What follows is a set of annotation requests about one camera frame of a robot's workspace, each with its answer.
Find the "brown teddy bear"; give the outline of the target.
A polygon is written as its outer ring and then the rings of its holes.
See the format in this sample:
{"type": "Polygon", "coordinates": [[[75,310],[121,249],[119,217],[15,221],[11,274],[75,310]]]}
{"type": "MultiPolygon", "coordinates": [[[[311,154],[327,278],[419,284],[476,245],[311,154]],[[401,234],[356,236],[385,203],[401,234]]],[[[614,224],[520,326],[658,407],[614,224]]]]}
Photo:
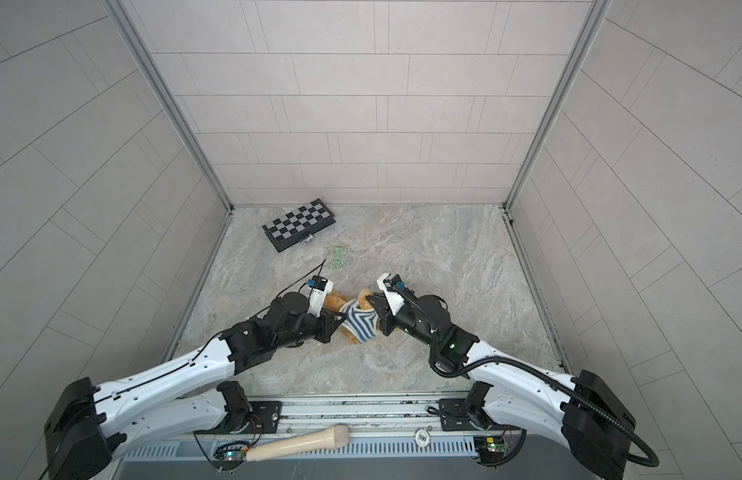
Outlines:
{"type": "Polygon", "coordinates": [[[371,295],[368,288],[362,289],[354,299],[332,291],[324,302],[326,309],[344,315],[340,332],[354,345],[366,343],[379,333],[379,315],[369,301],[371,295]]]}

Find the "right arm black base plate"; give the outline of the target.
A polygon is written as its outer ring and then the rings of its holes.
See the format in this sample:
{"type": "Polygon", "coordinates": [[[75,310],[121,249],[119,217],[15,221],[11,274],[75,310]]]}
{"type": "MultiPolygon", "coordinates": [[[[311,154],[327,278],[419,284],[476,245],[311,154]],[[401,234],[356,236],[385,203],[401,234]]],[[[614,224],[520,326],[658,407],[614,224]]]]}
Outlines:
{"type": "Polygon", "coordinates": [[[519,427],[497,424],[491,421],[481,426],[477,420],[468,416],[468,403],[462,398],[441,398],[435,407],[435,416],[440,418],[441,430],[444,432],[488,431],[501,433],[521,433],[519,427]]]}

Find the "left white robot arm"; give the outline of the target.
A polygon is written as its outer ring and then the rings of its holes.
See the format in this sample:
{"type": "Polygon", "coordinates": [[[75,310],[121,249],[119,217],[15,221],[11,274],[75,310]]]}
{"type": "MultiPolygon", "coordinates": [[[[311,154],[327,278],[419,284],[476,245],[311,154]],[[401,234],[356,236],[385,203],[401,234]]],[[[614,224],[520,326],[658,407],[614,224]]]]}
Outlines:
{"type": "Polygon", "coordinates": [[[186,432],[226,434],[247,427],[251,407],[234,377],[280,348],[330,341],[345,314],[324,308],[326,295],[289,292],[264,317],[213,335],[184,356],[125,378],[62,391],[44,426],[51,479],[91,479],[114,459],[186,432]]]}

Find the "blue white striped sweater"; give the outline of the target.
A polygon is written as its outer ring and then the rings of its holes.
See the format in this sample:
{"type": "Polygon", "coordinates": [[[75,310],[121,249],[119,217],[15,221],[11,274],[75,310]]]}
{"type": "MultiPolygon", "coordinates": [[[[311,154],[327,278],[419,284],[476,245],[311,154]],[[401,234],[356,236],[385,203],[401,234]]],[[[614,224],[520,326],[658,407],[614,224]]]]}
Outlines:
{"type": "Polygon", "coordinates": [[[349,301],[341,307],[340,312],[346,315],[341,327],[357,342],[366,343],[377,336],[379,317],[368,302],[349,301]]]}

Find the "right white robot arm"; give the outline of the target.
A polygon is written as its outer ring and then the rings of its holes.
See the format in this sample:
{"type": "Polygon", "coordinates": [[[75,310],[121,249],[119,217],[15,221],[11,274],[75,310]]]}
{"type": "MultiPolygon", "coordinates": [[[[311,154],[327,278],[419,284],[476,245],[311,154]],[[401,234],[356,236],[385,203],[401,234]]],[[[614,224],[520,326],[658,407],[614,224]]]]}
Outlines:
{"type": "Polygon", "coordinates": [[[428,346],[428,363],[437,375],[471,380],[467,404],[474,426],[518,427],[567,447],[601,479],[623,477],[636,421],[598,375],[556,373],[506,355],[453,324],[434,295],[383,292],[368,301],[383,334],[406,332],[428,346]]]}

